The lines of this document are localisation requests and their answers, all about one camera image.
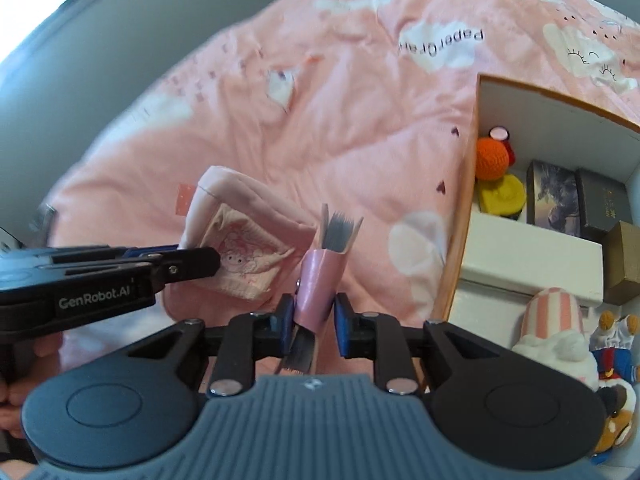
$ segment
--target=pink handle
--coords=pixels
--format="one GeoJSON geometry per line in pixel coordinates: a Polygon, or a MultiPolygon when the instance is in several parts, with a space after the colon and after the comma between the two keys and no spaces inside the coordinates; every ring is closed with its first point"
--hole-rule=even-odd
{"type": "Polygon", "coordinates": [[[309,251],[302,260],[294,321],[318,334],[331,313],[347,254],[326,249],[309,251]]]}

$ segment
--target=eyelash print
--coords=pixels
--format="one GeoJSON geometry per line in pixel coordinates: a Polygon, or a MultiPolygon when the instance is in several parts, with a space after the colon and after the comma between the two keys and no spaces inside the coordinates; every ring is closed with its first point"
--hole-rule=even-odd
{"type": "Polygon", "coordinates": [[[602,69],[600,70],[600,73],[602,75],[604,75],[605,72],[609,72],[611,74],[611,77],[613,78],[613,81],[616,80],[616,75],[611,71],[611,69],[609,68],[609,65],[603,65],[602,69]]]}
{"type": "Polygon", "coordinates": [[[578,56],[580,57],[580,59],[585,65],[589,64],[589,62],[584,59],[584,56],[580,54],[580,51],[576,52],[574,49],[571,49],[571,50],[567,49],[567,52],[568,52],[567,56],[578,56]]]}

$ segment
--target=red tag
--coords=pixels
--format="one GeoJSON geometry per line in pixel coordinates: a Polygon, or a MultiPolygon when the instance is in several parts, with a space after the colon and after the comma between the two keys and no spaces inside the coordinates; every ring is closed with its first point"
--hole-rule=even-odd
{"type": "Polygon", "coordinates": [[[187,216],[187,212],[191,206],[193,195],[196,193],[197,186],[190,184],[180,184],[178,186],[178,198],[175,200],[175,213],[178,216],[187,216]]]}

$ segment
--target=wooden edge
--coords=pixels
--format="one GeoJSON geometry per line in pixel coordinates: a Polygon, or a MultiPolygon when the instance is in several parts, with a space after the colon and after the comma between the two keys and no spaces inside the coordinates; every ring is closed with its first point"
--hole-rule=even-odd
{"type": "Polygon", "coordinates": [[[449,319],[453,297],[456,293],[460,270],[462,270],[462,257],[465,254],[466,235],[469,231],[471,220],[471,205],[474,198],[476,186],[476,140],[478,139],[478,105],[479,105],[479,85],[476,85],[476,103],[474,105],[471,120],[471,132],[466,143],[465,155],[460,162],[460,185],[458,186],[458,197],[456,200],[456,214],[453,220],[452,233],[449,239],[449,249],[447,250],[447,261],[442,271],[438,295],[433,304],[433,311],[430,319],[449,319]]]}
{"type": "Polygon", "coordinates": [[[618,124],[619,126],[623,126],[624,128],[627,128],[629,130],[632,130],[633,132],[640,134],[640,124],[635,124],[632,123],[631,121],[629,121],[628,119],[625,119],[624,117],[620,117],[619,115],[616,115],[613,112],[609,112],[608,110],[605,110],[604,108],[599,108],[595,105],[591,105],[589,103],[586,103],[584,101],[580,101],[580,99],[577,99],[575,97],[571,97],[570,95],[567,94],[561,94],[559,92],[556,92],[555,90],[549,90],[547,88],[542,88],[540,86],[535,86],[529,83],[526,83],[524,81],[516,81],[514,79],[506,79],[497,75],[491,75],[491,74],[478,74],[478,85],[477,85],[477,90],[476,90],[476,108],[478,108],[476,110],[476,112],[479,113],[479,99],[480,99],[480,87],[482,85],[482,83],[484,81],[488,81],[488,82],[493,82],[493,83],[500,83],[502,85],[505,86],[510,86],[512,88],[519,88],[521,90],[527,90],[530,92],[536,92],[544,97],[548,97],[550,99],[553,99],[555,101],[562,101],[565,104],[568,104],[569,106],[573,106],[575,108],[580,108],[581,110],[585,110],[587,112],[590,112],[592,114],[597,115],[598,117],[601,117],[603,119],[606,119],[607,121],[611,121],[613,123],[618,124]]]}

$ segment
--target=ribbed gray surface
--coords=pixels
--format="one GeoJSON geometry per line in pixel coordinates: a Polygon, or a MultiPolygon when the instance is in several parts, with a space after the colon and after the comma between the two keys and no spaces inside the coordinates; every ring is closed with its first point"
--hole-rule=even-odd
{"type": "Polygon", "coordinates": [[[262,377],[245,394],[210,400],[191,433],[148,463],[108,474],[67,472],[43,464],[28,477],[54,479],[602,480],[602,476],[586,460],[535,473],[480,462],[440,435],[418,399],[386,394],[367,376],[356,375],[262,377]],[[310,384],[319,387],[308,388],[310,384]]]}

